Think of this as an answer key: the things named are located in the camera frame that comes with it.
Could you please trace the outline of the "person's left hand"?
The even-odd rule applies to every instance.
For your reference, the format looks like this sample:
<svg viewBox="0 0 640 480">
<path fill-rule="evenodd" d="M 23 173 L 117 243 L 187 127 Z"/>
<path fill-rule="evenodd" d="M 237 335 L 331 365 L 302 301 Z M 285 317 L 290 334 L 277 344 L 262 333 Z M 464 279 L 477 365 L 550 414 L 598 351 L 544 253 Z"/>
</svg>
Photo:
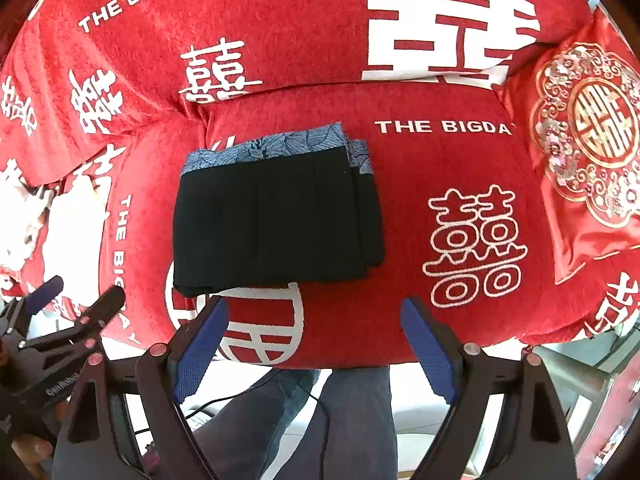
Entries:
<svg viewBox="0 0 640 480">
<path fill-rule="evenodd" d="M 54 446 L 47 440 L 32 434 L 17 434 L 12 439 L 6 438 L 1 431 L 1 437 L 11 445 L 14 455 L 22 462 L 33 479 L 50 479 L 50 472 L 44 468 L 44 463 L 54 454 Z"/>
</svg>

